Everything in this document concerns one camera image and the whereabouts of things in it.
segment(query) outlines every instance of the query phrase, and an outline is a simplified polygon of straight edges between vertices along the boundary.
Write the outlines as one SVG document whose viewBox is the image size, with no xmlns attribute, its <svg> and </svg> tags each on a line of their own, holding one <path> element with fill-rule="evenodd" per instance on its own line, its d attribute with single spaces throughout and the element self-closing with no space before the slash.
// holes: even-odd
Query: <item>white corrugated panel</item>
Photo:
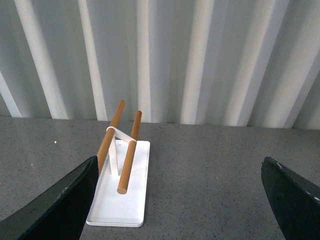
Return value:
<svg viewBox="0 0 320 240">
<path fill-rule="evenodd" d="M 320 129 L 320 1 L 0 2 L 0 116 Z"/>
</svg>

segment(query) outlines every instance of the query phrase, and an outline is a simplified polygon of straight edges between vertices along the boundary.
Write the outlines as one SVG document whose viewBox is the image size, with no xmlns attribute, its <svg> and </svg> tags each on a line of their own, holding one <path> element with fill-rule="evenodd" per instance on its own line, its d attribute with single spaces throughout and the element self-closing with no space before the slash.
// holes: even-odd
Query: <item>white plastic tray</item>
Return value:
<svg viewBox="0 0 320 240">
<path fill-rule="evenodd" d="M 128 144 L 122 140 L 115 143 L 121 173 Z M 137 141 L 127 193 L 123 195 L 117 192 L 120 176 L 111 175 L 107 156 L 86 219 L 88 225 L 140 227 L 144 223 L 149 152 L 149 141 Z"/>
</svg>

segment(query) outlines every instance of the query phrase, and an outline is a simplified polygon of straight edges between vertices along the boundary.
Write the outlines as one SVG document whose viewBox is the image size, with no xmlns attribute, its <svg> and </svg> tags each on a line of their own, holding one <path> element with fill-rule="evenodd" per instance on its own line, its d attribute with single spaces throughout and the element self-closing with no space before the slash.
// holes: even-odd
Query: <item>table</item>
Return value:
<svg viewBox="0 0 320 240">
<path fill-rule="evenodd" d="M 0 221 L 95 155 L 108 125 L 0 117 Z M 144 224 L 86 224 L 80 239 L 284 240 L 261 181 L 264 157 L 320 186 L 318 130 L 142 123 L 139 139 L 151 142 Z"/>
</svg>

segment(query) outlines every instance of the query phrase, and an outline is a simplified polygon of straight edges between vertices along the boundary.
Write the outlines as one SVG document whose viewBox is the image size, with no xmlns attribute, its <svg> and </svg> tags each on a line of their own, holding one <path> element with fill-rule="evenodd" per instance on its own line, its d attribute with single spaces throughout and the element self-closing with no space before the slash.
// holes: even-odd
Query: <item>wooden rod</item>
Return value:
<svg viewBox="0 0 320 240">
<path fill-rule="evenodd" d="M 132 127 L 131 137 L 135 140 L 138 140 L 140 122 L 141 122 L 142 112 L 137 111 L 135 114 L 135 119 Z M 137 142 L 130 141 L 128 150 L 126 151 L 124 164 L 120 176 L 120 181 L 118 185 L 117 192 L 119 194 L 126 194 L 129 185 L 129 179 L 131 174 L 132 163 L 134 161 L 135 151 L 136 151 Z"/>
<path fill-rule="evenodd" d="M 114 127 L 114 128 L 117 128 L 118 127 L 118 124 L 120 122 L 120 118 L 121 118 L 121 115 L 122 115 L 122 112 L 124 111 L 124 108 L 125 108 L 125 105 L 126 105 L 126 101 L 125 100 L 121 100 L 119 102 L 119 105 L 115 111 L 115 114 L 112 118 L 112 121 L 110 123 L 110 127 Z M 104 135 L 104 138 L 102 140 L 102 143 L 101 143 L 101 146 L 99 148 L 99 151 L 97 153 L 97 158 L 98 158 L 98 172 L 99 172 L 99 175 L 102 171 L 102 168 L 105 164 L 105 160 L 106 160 L 106 157 L 107 157 L 107 154 L 108 154 L 108 150 L 109 150 L 109 147 L 110 147 L 110 144 L 111 144 L 111 141 L 112 141 L 112 138 L 114 137 L 115 135 L 115 130 L 113 128 L 109 128 L 105 135 Z"/>
</svg>

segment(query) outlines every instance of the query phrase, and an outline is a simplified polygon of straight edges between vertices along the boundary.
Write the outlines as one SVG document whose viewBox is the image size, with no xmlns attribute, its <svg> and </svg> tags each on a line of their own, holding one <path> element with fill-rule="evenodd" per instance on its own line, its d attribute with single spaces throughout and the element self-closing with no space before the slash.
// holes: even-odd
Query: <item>rack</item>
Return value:
<svg viewBox="0 0 320 240">
<path fill-rule="evenodd" d="M 144 222 L 150 142 L 138 140 L 141 111 L 131 136 L 117 128 L 124 106 L 120 101 L 97 154 L 99 179 L 88 225 L 140 227 Z"/>
</svg>

